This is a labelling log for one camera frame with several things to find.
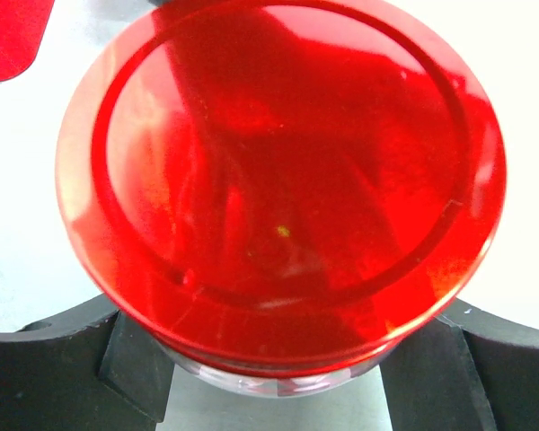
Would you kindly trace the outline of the clear glass jar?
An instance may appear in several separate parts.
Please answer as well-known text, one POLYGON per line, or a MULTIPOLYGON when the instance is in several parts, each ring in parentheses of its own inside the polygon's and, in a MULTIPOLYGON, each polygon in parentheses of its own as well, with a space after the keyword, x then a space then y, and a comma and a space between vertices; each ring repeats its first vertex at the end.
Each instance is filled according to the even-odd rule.
POLYGON ((380 365, 393 352, 391 348, 366 361, 330 373, 296 378, 266 378, 222 371, 187 358, 164 345, 158 346, 176 365, 202 382, 224 391, 264 399, 304 397, 335 389, 380 365))

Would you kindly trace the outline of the red box of lollipops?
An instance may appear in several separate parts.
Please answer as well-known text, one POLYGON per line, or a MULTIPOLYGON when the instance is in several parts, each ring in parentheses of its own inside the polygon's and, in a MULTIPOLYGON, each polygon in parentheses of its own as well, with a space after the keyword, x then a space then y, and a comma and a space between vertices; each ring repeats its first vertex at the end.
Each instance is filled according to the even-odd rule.
POLYGON ((0 0, 0 82, 23 73, 35 60, 53 0, 0 0))

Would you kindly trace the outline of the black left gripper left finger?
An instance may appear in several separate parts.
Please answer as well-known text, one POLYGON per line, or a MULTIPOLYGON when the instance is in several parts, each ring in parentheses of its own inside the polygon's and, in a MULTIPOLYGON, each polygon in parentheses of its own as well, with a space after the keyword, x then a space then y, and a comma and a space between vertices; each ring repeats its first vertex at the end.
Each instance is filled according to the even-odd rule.
POLYGON ((0 430, 154 430, 174 362, 99 295, 0 333, 0 430))

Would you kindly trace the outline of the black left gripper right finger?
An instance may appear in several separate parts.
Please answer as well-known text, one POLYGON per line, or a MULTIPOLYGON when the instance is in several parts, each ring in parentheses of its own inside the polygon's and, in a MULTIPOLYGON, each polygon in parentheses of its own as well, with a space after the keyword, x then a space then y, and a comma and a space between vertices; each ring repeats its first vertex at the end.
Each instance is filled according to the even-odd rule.
POLYGON ((455 300, 380 368, 395 430, 539 431, 539 330, 455 300))

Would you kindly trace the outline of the red round lid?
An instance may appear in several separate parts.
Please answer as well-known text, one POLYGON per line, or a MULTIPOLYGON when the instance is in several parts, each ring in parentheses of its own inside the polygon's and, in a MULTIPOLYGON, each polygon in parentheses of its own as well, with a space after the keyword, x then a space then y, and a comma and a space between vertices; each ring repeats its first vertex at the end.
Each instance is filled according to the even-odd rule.
POLYGON ((102 291, 173 351, 297 378, 450 304, 499 225, 490 100, 385 1, 173 1, 97 57, 57 200, 102 291))

